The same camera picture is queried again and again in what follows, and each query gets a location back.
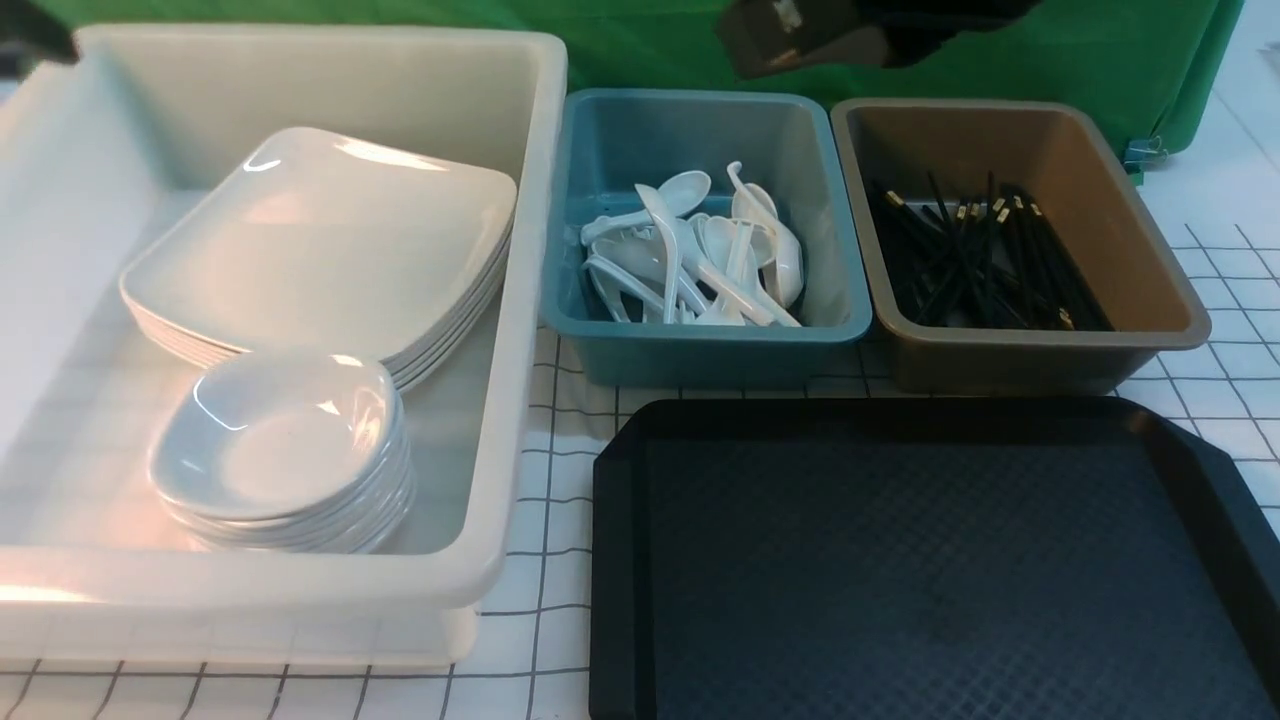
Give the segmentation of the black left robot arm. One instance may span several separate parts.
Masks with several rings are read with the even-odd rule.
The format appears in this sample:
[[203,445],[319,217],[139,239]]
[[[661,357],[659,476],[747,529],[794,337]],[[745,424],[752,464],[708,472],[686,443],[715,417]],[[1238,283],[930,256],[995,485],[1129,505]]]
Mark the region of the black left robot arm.
[[74,65],[79,51],[69,26],[36,1],[1,1],[1,77],[20,79],[36,61]]

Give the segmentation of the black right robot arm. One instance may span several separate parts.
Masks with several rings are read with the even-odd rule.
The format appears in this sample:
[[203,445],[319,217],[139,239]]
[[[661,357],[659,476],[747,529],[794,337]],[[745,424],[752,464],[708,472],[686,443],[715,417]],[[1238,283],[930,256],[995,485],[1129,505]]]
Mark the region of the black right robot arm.
[[1038,1],[858,1],[878,27],[887,51],[883,68],[914,65],[965,32],[991,32],[1019,22]]

